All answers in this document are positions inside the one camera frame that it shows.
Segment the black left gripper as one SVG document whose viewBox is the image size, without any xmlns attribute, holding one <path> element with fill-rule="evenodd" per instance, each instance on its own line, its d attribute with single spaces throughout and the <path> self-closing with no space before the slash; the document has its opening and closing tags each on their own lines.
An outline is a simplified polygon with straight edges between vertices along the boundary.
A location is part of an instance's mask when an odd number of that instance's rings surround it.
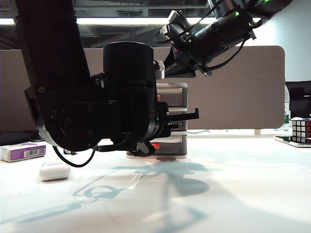
<svg viewBox="0 0 311 233">
<path fill-rule="evenodd" d="M 199 109 L 195 108 L 194 113 L 168 115 L 169 108 L 166 102 L 157 101 L 155 104 L 155 130 L 146 142 L 155 138 L 165 138 L 171 136 L 171 129 L 178 128 L 177 121 L 199 119 Z"/>
</svg>

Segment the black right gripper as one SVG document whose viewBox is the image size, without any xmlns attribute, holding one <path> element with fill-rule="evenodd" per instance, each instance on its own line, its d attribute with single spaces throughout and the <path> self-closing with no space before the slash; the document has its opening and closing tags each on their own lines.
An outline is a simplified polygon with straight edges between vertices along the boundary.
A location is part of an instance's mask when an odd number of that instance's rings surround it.
<svg viewBox="0 0 311 233">
<path fill-rule="evenodd" d="M 191 33 L 185 38 L 165 34 L 171 40 L 171 50 L 165 59 L 165 77 L 194 78 L 198 70 L 205 76 L 211 75 L 206 63 L 211 61 L 211 34 Z"/>
</svg>

